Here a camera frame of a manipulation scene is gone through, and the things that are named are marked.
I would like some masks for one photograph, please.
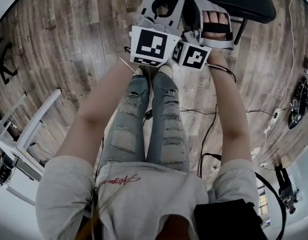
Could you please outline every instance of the light blue jeans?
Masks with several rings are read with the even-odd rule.
[[[135,75],[106,137],[101,166],[107,162],[148,162],[186,173],[190,171],[178,88],[169,76],[158,72],[153,81],[153,91],[153,126],[147,156],[143,120],[149,105],[150,90],[147,79]]]

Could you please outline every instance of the black strap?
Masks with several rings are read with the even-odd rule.
[[[203,23],[203,32],[212,32],[212,33],[231,33],[230,25],[214,23],[214,22],[204,22]]]
[[[213,64],[206,64],[206,66],[210,67],[210,68],[213,68],[213,69],[216,69],[216,70],[223,70],[227,73],[229,73],[233,78],[234,78],[234,81],[236,83],[236,76],[234,75],[234,73],[232,71],[230,71],[228,68],[226,67],[223,67],[223,66],[219,66],[219,65],[213,65]]]

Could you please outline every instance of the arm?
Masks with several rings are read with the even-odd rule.
[[[122,57],[129,62],[129,56]],[[138,65],[129,63],[136,70]],[[98,81],[80,106],[57,156],[73,156],[95,164],[102,136],[122,99],[133,72],[120,59]]]
[[[205,13],[205,22],[228,24],[224,14],[217,16],[216,12]],[[225,34],[203,33],[204,37],[216,40],[225,38]],[[212,50],[208,59],[209,64],[229,68],[221,51]],[[221,163],[234,159],[251,161],[250,138],[245,108],[233,77],[225,71],[210,68],[214,81],[219,119],[223,133]]]

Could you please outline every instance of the white cable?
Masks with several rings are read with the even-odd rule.
[[[295,64],[295,54],[294,54],[294,34],[293,34],[293,21],[292,21],[292,13],[291,13],[291,5],[292,5],[293,0],[290,0],[289,6],[288,6],[288,10],[289,10],[289,18],[290,18],[290,31],[292,34],[292,57],[293,57],[293,63],[292,63],[292,69],[290,71],[290,75],[289,75],[289,79],[286,85],[286,89],[285,89],[285,93],[284,93],[284,97],[282,99],[282,101],[280,102],[278,108],[281,107],[282,103],[284,102],[285,98],[286,98],[286,94],[288,92],[288,87],[293,75],[293,70],[294,70],[294,64]]]
[[[286,85],[286,89],[285,89],[285,93],[284,93],[284,97],[282,99],[282,101],[280,102],[278,108],[281,107],[282,103],[284,102],[285,98],[286,98],[286,94],[288,92],[288,87],[289,87],[289,84],[290,84],[290,81],[291,81],[291,78],[292,78],[292,75],[293,75],[293,70],[294,70],[294,64],[295,64],[295,54],[294,54],[294,34],[293,34],[293,21],[292,21],[292,13],[291,13],[291,5],[292,5],[292,2],[293,0],[290,0],[289,2],[289,6],[288,6],[288,10],[289,10],[289,19],[290,19],[290,32],[292,34],[292,58],[293,58],[293,63],[292,63],[292,69],[290,71],[290,75],[289,75],[289,79],[288,79],[288,82],[287,82],[287,85]],[[266,128],[268,130],[265,130],[265,141],[264,141],[264,146],[263,146],[263,151],[262,151],[262,155],[260,156],[260,165],[262,164],[262,158],[263,158],[263,155],[264,155],[264,151],[265,151],[265,147],[266,147],[266,140],[268,138],[268,131],[271,129],[271,125],[273,124],[273,122],[271,122],[269,124],[269,126]]]

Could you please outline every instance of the hand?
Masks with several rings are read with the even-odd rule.
[[[228,25],[229,21],[226,18],[225,14],[220,12],[216,13],[216,11],[203,11],[203,22],[204,23],[220,23]],[[212,33],[212,32],[203,32],[203,38],[225,41],[226,33]]]
[[[220,23],[225,25],[229,24],[225,14],[222,12],[216,13],[216,11],[203,11],[203,22]],[[203,32],[202,37],[212,40],[225,41],[226,33]],[[207,62],[228,68],[222,49],[213,48],[208,56]]]

